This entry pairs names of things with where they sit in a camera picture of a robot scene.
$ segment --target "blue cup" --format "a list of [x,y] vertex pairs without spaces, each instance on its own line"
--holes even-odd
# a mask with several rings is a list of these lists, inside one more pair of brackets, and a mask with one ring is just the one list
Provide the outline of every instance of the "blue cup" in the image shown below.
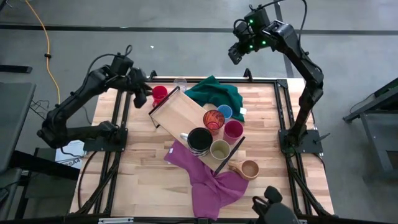
[[217,110],[218,110],[219,112],[221,112],[221,113],[224,115],[225,123],[226,123],[226,121],[227,121],[228,119],[230,119],[231,116],[232,116],[232,109],[231,109],[231,107],[229,107],[228,105],[221,105],[221,106],[219,106],[219,107],[217,108]]

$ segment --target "green cloth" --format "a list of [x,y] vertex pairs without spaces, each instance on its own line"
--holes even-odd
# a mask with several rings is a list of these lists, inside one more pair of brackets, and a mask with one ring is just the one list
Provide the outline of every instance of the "green cloth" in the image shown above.
[[232,118],[244,121],[240,113],[243,107],[243,97],[238,93],[238,88],[232,85],[220,84],[214,76],[210,76],[185,92],[187,96],[200,106],[211,103],[217,107],[228,105],[232,108]]

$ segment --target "white label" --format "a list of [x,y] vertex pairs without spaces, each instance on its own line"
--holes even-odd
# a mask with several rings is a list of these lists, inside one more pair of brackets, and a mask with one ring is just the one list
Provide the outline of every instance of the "white label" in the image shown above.
[[72,166],[74,168],[81,168],[81,158],[86,155],[86,151],[83,150],[85,143],[79,140],[71,141],[67,146],[63,147],[64,152],[71,153],[77,157],[71,155],[65,155],[60,149],[57,149],[55,153],[55,161],[67,166]]
[[246,108],[241,108],[241,114],[246,114],[246,112],[248,112]]

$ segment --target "purple cloth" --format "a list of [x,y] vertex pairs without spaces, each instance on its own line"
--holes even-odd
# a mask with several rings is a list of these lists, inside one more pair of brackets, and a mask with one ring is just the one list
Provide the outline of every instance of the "purple cloth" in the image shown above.
[[180,142],[174,141],[164,157],[166,161],[185,169],[192,185],[193,214],[198,218],[217,220],[220,208],[241,198],[249,181],[230,171],[213,177],[213,171]]

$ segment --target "wooden table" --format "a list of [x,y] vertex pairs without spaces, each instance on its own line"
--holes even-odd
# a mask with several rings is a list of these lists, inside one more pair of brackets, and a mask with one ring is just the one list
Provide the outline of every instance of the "wooden table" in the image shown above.
[[[299,111],[299,96],[304,82],[302,79],[287,79],[290,98],[295,116]],[[173,83],[165,85],[170,92]],[[237,202],[221,209],[220,218],[257,218],[252,210],[253,196],[263,197],[267,186],[279,189],[283,203],[292,208],[289,181],[285,158],[279,149],[277,131],[279,119],[274,87],[270,84],[235,84],[243,96],[243,107],[248,110],[244,116],[245,141],[238,150],[237,160],[252,159],[259,164],[260,174],[250,181],[244,196]],[[286,104],[280,90],[285,123],[289,127]],[[93,124],[111,120],[116,90],[108,90],[99,96]],[[162,127],[155,129],[148,112],[152,109],[152,98],[141,108],[135,109],[131,103],[127,128],[129,136],[126,150],[123,152],[118,171],[118,180],[114,193],[112,216],[129,217],[192,217],[191,186],[185,170],[168,164],[163,160],[174,138]],[[308,128],[313,121],[308,119]],[[84,203],[98,185],[103,153],[97,153],[88,165],[81,185],[81,199]],[[333,213],[328,183],[322,163],[311,154],[303,154],[303,164],[308,188],[317,200],[330,213]],[[304,210],[302,192],[298,189],[298,200]],[[73,198],[71,212],[77,210],[77,190]],[[104,191],[102,209],[106,203],[107,189]]]

